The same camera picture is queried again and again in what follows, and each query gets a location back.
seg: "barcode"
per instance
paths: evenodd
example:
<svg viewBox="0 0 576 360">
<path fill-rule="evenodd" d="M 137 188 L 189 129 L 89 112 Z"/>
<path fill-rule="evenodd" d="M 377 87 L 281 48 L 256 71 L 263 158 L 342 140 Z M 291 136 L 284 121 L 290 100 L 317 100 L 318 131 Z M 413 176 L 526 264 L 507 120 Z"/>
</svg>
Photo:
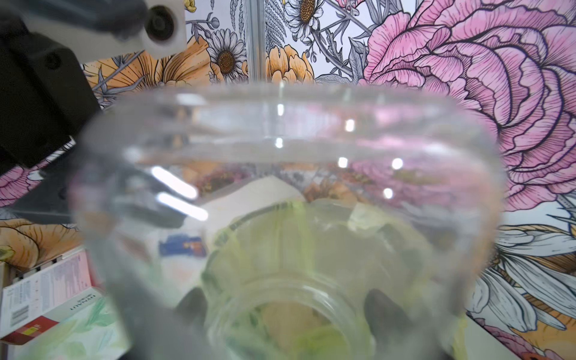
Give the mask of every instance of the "barcode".
<svg viewBox="0 0 576 360">
<path fill-rule="evenodd" d="M 14 326 L 19 322 L 26 320 L 28 318 L 28 305 L 20 310 L 12 313 L 12 319 L 10 320 L 10 326 Z"/>
</svg>

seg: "white daisy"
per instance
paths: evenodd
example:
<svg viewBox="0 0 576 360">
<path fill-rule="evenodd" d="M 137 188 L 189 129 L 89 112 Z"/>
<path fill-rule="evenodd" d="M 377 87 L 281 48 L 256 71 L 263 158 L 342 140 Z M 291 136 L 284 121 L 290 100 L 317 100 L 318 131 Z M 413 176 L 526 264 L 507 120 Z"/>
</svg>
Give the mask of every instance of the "white daisy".
<svg viewBox="0 0 576 360">
<path fill-rule="evenodd" d="M 566 329 L 558 319 L 533 307 L 521 293 L 530 294 L 560 313 L 576 317 L 576 278 L 534 260 L 535 257 L 574 252 L 576 239 L 564 232 L 509 229 L 499 232 L 495 245 L 491 267 L 476 280 L 467 309 L 479 313 L 488 307 L 506 325 L 522 332 L 536 330 L 537 320 Z M 503 274 L 508 274 L 517 286 L 512 286 Z"/>
<path fill-rule="evenodd" d="M 217 30 L 208 41 L 210 60 L 218 65 L 226 82 L 243 82 L 246 75 L 242 72 L 242 63 L 246 61 L 244 42 L 238 39 L 230 29 Z"/>
<path fill-rule="evenodd" d="M 318 18 L 324 14 L 323 4 L 324 0 L 287 0 L 284 15 L 295 41 L 304 40 L 311 30 L 320 29 Z"/>
<path fill-rule="evenodd" d="M 450 238 L 456 244 L 472 241 L 479 230 L 478 215 L 452 213 L 440 207 L 417 208 L 403 204 L 413 224 L 434 243 L 434 237 Z M 440 230 L 441 236 L 435 236 Z M 576 277 L 542 265 L 540 257 L 576 251 L 576 238 L 552 226 L 503 226 L 495 240 L 495 253 L 488 267 L 476 279 L 472 298 L 466 306 L 471 313 L 486 307 L 511 328 L 536 330 L 537 320 L 565 330 L 558 319 L 534 307 L 523 295 L 529 294 L 560 313 L 576 318 Z"/>
</svg>

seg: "clear plastic container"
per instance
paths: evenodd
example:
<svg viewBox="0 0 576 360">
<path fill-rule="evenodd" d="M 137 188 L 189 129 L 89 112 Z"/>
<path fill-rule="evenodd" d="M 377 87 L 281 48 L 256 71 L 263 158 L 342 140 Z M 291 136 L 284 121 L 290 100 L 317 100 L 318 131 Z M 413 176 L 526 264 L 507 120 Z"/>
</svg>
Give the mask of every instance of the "clear plastic container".
<svg viewBox="0 0 576 360">
<path fill-rule="evenodd" d="M 71 201 L 143 357 L 433 359 L 490 249 L 494 142 L 400 89 L 163 90 L 91 124 Z"/>
</svg>

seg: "pink flower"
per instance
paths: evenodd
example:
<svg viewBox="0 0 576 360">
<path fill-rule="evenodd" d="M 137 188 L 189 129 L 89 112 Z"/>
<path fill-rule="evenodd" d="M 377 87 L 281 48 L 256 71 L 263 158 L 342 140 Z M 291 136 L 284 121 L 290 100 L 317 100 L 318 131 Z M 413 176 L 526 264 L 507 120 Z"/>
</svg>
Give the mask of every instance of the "pink flower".
<svg viewBox="0 0 576 360">
<path fill-rule="evenodd" d="M 358 161 L 350 165 L 355 173 L 365 175 L 369 181 L 364 189 L 373 199 L 384 199 L 386 204 L 401 206 L 436 205 L 447 208 L 466 207 L 478 200 L 479 174 L 462 173 L 456 164 L 438 164 L 432 159 L 404 157 L 401 169 L 393 169 L 392 158 L 379 161 Z"/>
<path fill-rule="evenodd" d="M 548 349 L 544 351 L 544 356 L 550 360 L 564 360 L 560 357 L 560 355 Z"/>
<path fill-rule="evenodd" d="M 360 85 L 454 97 L 498 137 L 506 210 L 576 189 L 576 1 L 424 0 L 368 40 Z"/>
<path fill-rule="evenodd" d="M 12 170 L 0 176 L 0 206 L 14 203 L 18 198 L 38 185 L 41 180 L 38 175 L 40 167 L 37 165 L 30 169 L 24 169 L 20 166 L 15 166 Z"/>
<path fill-rule="evenodd" d="M 500 341 L 504 346 L 506 346 L 510 351 L 518 356 L 523 353 L 535 353 L 536 349 L 526 340 L 518 335 L 509 334 L 505 331 L 495 328 L 493 326 L 486 326 L 484 324 L 484 319 L 474 319 L 481 327 L 490 333 L 496 340 Z"/>
</svg>

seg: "cardboard box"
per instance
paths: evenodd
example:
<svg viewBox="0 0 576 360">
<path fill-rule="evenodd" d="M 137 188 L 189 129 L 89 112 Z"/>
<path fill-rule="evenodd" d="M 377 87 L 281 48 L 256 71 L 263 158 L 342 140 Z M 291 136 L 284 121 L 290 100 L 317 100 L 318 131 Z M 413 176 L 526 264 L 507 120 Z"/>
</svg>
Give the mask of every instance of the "cardboard box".
<svg viewBox="0 0 576 360">
<path fill-rule="evenodd" d="M 2 290 L 0 339 L 25 344 L 102 296 L 86 251 L 74 253 Z"/>
</svg>

